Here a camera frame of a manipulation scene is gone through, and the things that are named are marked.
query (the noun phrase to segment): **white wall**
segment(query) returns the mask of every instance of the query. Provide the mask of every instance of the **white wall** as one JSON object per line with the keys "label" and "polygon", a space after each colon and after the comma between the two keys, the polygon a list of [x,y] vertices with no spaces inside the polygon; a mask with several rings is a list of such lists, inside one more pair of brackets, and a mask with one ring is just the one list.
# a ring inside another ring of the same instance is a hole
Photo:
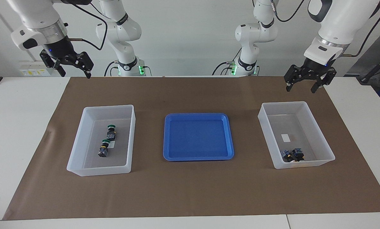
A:
{"label": "white wall", "polygon": [[[284,75],[291,64],[301,65],[303,53],[316,36],[320,25],[307,13],[308,0],[288,23],[276,22],[279,36],[276,41],[258,44],[261,53],[258,64],[260,75]],[[142,37],[131,42],[136,55],[145,60],[154,75],[209,75],[217,64],[232,60],[239,43],[235,40],[235,28],[243,23],[256,22],[250,0],[123,0],[132,19],[142,27]],[[279,16],[289,17],[300,0],[283,0],[278,6]],[[85,38],[100,45],[95,34],[99,20],[79,11],[71,5],[55,4],[64,22],[69,23],[70,38]],[[84,6],[91,12],[90,6]],[[0,0],[0,13],[12,28],[20,26],[19,17]],[[377,16],[358,32],[347,52],[357,52]],[[379,37],[380,24],[365,46],[364,51]],[[102,76],[106,65],[116,59],[111,48],[97,51],[86,43],[74,42],[77,52],[87,51],[94,61],[93,75]],[[41,48],[33,48],[33,57],[39,59]],[[19,51],[10,39],[10,31],[0,22],[0,72],[3,76],[19,75],[19,61],[31,57]],[[357,58],[340,58],[335,64],[338,75],[344,75]],[[68,76],[83,75],[80,70],[66,67]]]}

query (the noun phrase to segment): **white plastic bin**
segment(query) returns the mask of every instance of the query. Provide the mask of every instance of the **white plastic bin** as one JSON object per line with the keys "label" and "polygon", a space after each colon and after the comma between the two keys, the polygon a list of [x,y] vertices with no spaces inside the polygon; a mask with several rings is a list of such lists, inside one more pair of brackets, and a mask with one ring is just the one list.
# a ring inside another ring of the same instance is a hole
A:
{"label": "white plastic bin", "polygon": [[[107,126],[115,125],[115,146],[107,157],[98,150]],[[67,170],[79,176],[129,173],[132,163],[135,112],[132,105],[86,107],[81,116]]]}
{"label": "white plastic bin", "polygon": [[[276,169],[311,167],[335,160],[306,102],[263,103],[258,119]],[[285,162],[280,151],[301,148],[304,161]]]}

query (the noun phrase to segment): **brown mat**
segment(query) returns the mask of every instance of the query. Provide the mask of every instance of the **brown mat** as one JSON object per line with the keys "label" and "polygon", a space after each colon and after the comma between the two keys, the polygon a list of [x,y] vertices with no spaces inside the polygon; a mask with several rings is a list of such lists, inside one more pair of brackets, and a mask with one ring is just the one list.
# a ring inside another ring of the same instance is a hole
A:
{"label": "brown mat", "polygon": [[[72,78],[4,220],[380,212],[380,186],[324,89],[285,91],[282,77]],[[257,114],[263,102],[306,101],[336,160],[273,167]],[[80,177],[66,165],[87,106],[133,104],[132,172]],[[226,113],[235,157],[164,160],[169,113]]]}

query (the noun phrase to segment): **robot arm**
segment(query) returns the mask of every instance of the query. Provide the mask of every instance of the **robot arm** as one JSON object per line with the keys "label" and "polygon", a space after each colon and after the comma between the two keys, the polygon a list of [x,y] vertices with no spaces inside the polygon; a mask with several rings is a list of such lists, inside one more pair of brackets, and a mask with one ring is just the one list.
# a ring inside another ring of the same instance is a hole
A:
{"label": "robot arm", "polygon": [[251,75],[254,72],[259,54],[255,43],[271,42],[277,37],[278,29],[274,24],[275,14],[270,0],[257,0],[254,16],[258,23],[243,24],[235,30],[235,38],[242,45],[241,56],[235,61],[236,75]]}
{"label": "robot arm", "polygon": [[48,68],[59,71],[65,76],[63,65],[72,65],[91,77],[94,66],[86,52],[77,54],[67,36],[66,26],[62,22],[53,3],[90,4],[92,0],[7,0],[11,8],[20,16],[22,26],[12,34],[12,40],[21,50],[43,46],[40,57]]}
{"label": "robot arm", "polygon": [[[135,56],[132,45],[128,41],[138,40],[142,35],[142,29],[137,22],[126,13],[120,0],[99,0],[103,14],[112,19],[108,22],[108,35],[106,42],[115,51],[119,61],[119,75],[138,76],[143,75],[144,61]],[[97,36],[101,38],[104,26],[97,26]]]}
{"label": "robot arm", "polygon": [[367,20],[379,9],[380,0],[310,0],[310,17],[321,24],[318,36],[304,53],[301,67],[292,65],[284,76],[286,90],[302,80],[316,80],[311,91],[328,85],[336,75],[332,67]]}

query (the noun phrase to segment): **white tabletop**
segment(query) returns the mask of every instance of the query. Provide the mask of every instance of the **white tabletop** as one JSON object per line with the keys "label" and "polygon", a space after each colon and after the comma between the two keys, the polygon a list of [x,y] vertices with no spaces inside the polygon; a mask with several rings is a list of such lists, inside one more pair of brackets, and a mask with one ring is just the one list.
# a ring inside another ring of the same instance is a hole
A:
{"label": "white tabletop", "polygon": [[[0,220],[63,94],[68,78],[0,83]],[[355,78],[326,87],[380,184],[380,99]],[[380,228],[380,213],[0,221],[0,228]]]}

